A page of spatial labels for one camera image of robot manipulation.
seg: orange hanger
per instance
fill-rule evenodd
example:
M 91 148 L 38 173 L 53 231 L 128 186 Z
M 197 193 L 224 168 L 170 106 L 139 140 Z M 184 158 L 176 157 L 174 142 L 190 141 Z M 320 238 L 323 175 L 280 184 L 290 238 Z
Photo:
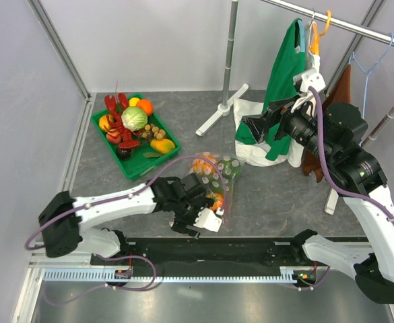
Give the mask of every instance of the orange hanger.
M 323 32 L 319 34 L 318 25 L 312 24 L 313 42 L 309 46 L 309 50 L 312 54 L 319 55 L 319 40 L 321 39 L 322 36 L 324 36 L 327 33 L 327 30 L 329 29 L 330 26 L 330 22 L 331 22 L 331 11 L 327 10 L 327 22 L 325 23 L 325 29 Z

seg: white cloth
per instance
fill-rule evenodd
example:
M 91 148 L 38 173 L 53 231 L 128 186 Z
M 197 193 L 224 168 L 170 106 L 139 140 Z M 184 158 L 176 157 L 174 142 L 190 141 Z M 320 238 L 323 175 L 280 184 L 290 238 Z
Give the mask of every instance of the white cloth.
M 317 72 L 319 72 L 320 65 L 320 57 L 319 55 L 314 55 L 309 50 L 310 42 L 313 39 L 313 28 L 312 24 L 316 24 L 316 22 L 307 23 L 306 29 L 306 69 L 315 68 Z M 234 113 L 234 123 L 236 125 L 236 131 L 240 122 L 242 120 L 242 116 L 252 116 L 263 113 L 263 103 L 251 102 L 241 99 L 234 99 L 233 101 L 233 113 Z M 270 145 L 266 142 L 257 143 L 254 145 L 245 145 L 240 141 L 236 141 L 236 156 L 241 162 L 246 162 L 253 166 L 272 166 L 283 163 L 288 160 L 288 163 L 292 167 L 300 167 L 302 163 L 302 156 L 304 147 L 297 143 L 295 140 L 291 140 L 290 146 L 288 149 L 287 155 L 279 155 L 276 160 L 268 160 L 265 158 L 267 153 L 270 150 Z
M 251 102 L 242 99 L 233 100 L 233 115 L 236 131 L 242 116 L 258 115 L 263 113 L 263 103 Z M 266 142 L 256 143 L 254 145 L 245 145 L 240 141 L 236 141 L 236 156 L 241 162 L 246 162 L 253 166 L 266 167 L 277 165 L 288 160 L 292 167 L 299 167 L 301 164 L 303 150 L 295 140 L 291 140 L 287 155 L 279 155 L 276 160 L 268 160 L 265 158 L 270 150 L 270 145 Z

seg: metal pole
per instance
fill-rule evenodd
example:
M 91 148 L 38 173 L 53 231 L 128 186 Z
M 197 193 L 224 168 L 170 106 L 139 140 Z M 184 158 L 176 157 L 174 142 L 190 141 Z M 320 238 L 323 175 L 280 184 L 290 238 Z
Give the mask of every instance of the metal pole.
M 236 31 L 238 0 L 231 0 L 230 27 L 226 47 L 224 88 L 222 89 L 222 106 L 227 107 L 228 92 L 230 91 L 232 49 L 234 48 L 234 33 Z
M 281 0 L 261 0 L 266 3 L 270 3 L 272 5 L 276 5 L 278 7 L 281 7 L 283 9 L 287 9 L 289 11 L 293 11 L 296 13 L 300 13 L 302 15 L 305 15 L 307 17 L 312 17 L 314 16 L 314 11 L 311 9 L 303 8 L 300 7 L 299 5 L 293 5 L 292 3 L 288 3 L 286 1 L 281 1 Z M 327 16 L 315 12 L 314 19 L 319 20 L 320 22 L 326 22 L 327 21 Z M 343 20 L 339 20 L 336 18 L 331 17 L 331 22 L 330 24 L 332 26 L 341 28 L 343 30 L 347 30 L 348 32 L 353 32 L 355 34 L 359 34 L 361 36 L 367 37 L 369 39 L 376 40 L 378 42 L 382 42 L 384 44 L 389 44 L 391 41 L 390 35 L 382 34 L 380 32 L 377 32 L 375 30 L 372 30 L 370 28 L 361 26 L 361 25 L 356 25 L 350 22 L 345 22 Z
M 50 39 L 51 43 L 53 44 L 54 48 L 56 49 L 59 57 L 61 58 L 63 64 L 66 66 L 68 72 L 71 74 L 72 79 L 75 82 L 79 92 L 85 99 L 90 98 L 90 92 L 87 89 L 86 85 L 83 82 L 80 74 L 78 73 L 77 68 L 75 67 L 71 57 L 69 56 L 65 45 L 62 43 L 59 34 L 57 33 L 50 17 L 47 14 L 46 9 L 42 5 L 40 0 L 28 0 L 32 10 L 36 14 L 38 21 L 41 23 L 41 26 L 44 28 L 45 32 L 47 33 L 48 38 Z
M 372 132 L 363 140 L 363 147 L 368 145 L 371 141 L 376 140 L 378 138 L 378 134 L 380 131 L 387 125 L 387 123 L 394 119 L 394 106 L 390 109 L 390 111 L 384 116 L 384 118 L 377 124 L 376 127 L 372 130 Z
M 366 12 L 366 15 L 364 15 L 363 20 L 361 21 L 361 24 L 366 27 L 370 27 L 370 25 L 373 23 L 375 18 L 377 17 L 379 11 L 382 9 L 384 6 L 386 0 L 374 0 L 372 4 L 370 5 L 368 11 Z M 340 60 L 339 65 L 336 68 L 336 72 L 334 72 L 333 76 L 331 77 L 329 83 L 327 84 L 327 93 L 330 93 L 330 91 L 333 89 L 334 85 L 336 84 L 337 80 L 340 78 L 340 75 L 343 73 L 345 70 L 346 65 L 348 64 L 348 61 L 351 57 L 352 52 L 356 51 L 359 45 L 361 44 L 361 41 L 363 40 L 363 36 L 361 35 L 354 35 L 352 38 L 348 48 L 345 51 L 345 54 L 343 54 L 342 59 Z

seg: yellow pepper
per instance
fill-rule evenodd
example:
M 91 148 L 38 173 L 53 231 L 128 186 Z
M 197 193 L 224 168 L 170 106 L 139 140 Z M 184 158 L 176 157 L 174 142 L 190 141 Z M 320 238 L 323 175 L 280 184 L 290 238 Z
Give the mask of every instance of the yellow pepper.
M 99 126 L 100 129 L 101 129 L 102 131 L 104 131 L 105 133 L 106 133 L 107 131 L 110 131 L 110 129 L 111 129 L 111 126 L 110 126 L 110 124 L 109 124 L 108 121 L 107 121 L 107 118 L 110 119 L 110 122 L 114 122 L 114 118 L 113 118 L 113 116 L 110 115 L 110 114 L 106 114 L 106 115 L 102 116 L 101 119 L 100 119 L 99 122 L 98 122 L 98 126 Z

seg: bag of oranges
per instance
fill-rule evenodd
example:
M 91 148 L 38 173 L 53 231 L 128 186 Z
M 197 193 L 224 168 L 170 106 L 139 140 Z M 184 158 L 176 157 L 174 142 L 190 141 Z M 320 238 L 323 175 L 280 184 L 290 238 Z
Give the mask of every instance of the bag of oranges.
M 207 197 L 214 200 L 215 203 L 211 208 L 212 211 L 216 211 L 217 208 L 224 205 L 224 222 L 222 226 L 228 226 L 232 206 L 232 188 L 236 177 L 242 170 L 242 164 L 232 154 L 204 152 L 197 153 L 196 155 L 211 161 L 224 178 L 225 190 L 222 186 L 219 173 L 212 165 L 198 158 L 192 161 L 189 173 L 195 173 L 197 175 L 199 181 L 207 189 Z

